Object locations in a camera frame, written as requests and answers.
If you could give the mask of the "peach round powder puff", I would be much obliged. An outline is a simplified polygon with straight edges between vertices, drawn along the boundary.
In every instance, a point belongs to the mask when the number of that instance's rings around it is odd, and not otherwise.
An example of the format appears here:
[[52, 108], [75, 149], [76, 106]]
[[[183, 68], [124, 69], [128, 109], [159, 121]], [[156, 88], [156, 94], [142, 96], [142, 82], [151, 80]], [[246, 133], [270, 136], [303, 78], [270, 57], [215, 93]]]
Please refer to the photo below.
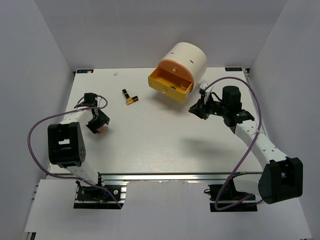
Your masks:
[[107, 128], [102, 127], [98, 130], [99, 132], [97, 133], [98, 136], [104, 136], [107, 133]]

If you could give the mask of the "yellow drawer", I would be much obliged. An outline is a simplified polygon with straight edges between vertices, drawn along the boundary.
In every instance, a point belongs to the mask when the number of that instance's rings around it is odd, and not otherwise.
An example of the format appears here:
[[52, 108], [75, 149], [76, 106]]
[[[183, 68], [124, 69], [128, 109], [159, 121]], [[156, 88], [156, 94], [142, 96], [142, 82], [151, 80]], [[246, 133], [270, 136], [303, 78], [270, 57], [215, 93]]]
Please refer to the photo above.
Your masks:
[[182, 89], [180, 84], [184, 80], [181, 77], [178, 77], [168, 71], [165, 71], [157, 67], [149, 76], [148, 76], [148, 85], [154, 90], [160, 92], [161, 94], [179, 102], [184, 103], [194, 88], [194, 83], [189, 82], [188, 89]]

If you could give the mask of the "orange top drawer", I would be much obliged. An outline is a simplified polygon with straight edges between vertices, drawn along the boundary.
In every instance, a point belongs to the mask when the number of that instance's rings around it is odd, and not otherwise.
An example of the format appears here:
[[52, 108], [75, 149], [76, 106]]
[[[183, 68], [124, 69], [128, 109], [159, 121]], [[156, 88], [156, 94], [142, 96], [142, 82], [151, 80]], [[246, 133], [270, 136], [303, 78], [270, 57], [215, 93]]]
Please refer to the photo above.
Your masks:
[[174, 60], [162, 59], [157, 66], [160, 69], [170, 72], [188, 82], [194, 82], [194, 77], [189, 69]]

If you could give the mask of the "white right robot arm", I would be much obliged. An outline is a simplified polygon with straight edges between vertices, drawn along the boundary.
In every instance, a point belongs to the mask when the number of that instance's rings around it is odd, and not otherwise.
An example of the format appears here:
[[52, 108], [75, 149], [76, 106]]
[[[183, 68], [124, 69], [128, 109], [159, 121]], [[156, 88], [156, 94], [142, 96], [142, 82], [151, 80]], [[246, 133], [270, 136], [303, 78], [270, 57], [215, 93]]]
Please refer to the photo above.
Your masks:
[[255, 118], [242, 108], [237, 86], [225, 86], [222, 99], [215, 101], [207, 84], [200, 87], [200, 99], [189, 112], [206, 120], [210, 115], [223, 117], [224, 124], [240, 138], [261, 165], [261, 174], [232, 177], [226, 195], [236, 200], [243, 193], [258, 195], [267, 204], [298, 198], [303, 193], [303, 163], [279, 150], [258, 130]]

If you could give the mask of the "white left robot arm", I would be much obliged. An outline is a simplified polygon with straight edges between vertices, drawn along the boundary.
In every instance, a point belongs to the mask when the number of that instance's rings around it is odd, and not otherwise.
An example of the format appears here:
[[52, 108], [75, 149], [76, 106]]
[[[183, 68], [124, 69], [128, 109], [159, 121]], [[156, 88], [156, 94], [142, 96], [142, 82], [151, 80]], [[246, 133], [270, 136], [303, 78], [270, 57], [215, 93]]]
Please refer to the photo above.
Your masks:
[[85, 93], [73, 111], [67, 113], [61, 122], [47, 128], [50, 163], [90, 183], [88, 193], [96, 200], [105, 196], [106, 187], [100, 173], [86, 160], [82, 130], [87, 128], [98, 135], [109, 124], [110, 118], [99, 107], [99, 97], [95, 93]]

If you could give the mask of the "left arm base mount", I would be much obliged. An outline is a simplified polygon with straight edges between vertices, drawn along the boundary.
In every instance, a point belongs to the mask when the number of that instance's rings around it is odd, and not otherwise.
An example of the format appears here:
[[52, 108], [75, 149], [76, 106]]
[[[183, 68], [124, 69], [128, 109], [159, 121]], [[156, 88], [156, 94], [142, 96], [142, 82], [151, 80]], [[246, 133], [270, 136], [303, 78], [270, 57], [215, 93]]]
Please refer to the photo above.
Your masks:
[[83, 210], [120, 210], [125, 202], [126, 186], [112, 182], [105, 182], [100, 176], [98, 186], [76, 181], [77, 188], [73, 202], [74, 209]]

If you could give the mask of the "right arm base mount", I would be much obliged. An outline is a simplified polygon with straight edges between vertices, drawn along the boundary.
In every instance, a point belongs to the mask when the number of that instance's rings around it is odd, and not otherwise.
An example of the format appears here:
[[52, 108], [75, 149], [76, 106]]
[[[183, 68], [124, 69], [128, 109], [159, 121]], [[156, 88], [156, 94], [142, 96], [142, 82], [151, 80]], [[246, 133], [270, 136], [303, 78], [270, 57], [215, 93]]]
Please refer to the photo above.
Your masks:
[[[217, 213], [217, 212], [240, 213], [240, 212], [257, 212], [258, 211], [257, 201], [254, 195], [244, 200], [240, 204], [235, 205], [231, 208], [228, 208], [225, 210], [217, 210], [215, 208], [216, 198], [224, 182], [225, 182], [224, 180], [216, 180], [212, 184], [209, 184], [206, 187], [206, 189], [203, 191], [203, 193], [208, 195], [209, 197], [209, 206], [210, 206], [210, 211], [212, 213]], [[234, 183], [231, 180], [223, 190], [219, 198], [217, 207], [218, 208], [227, 207], [228, 205], [236, 203], [242, 200], [243, 198], [246, 198], [249, 195], [250, 195], [249, 193], [236, 191]]]

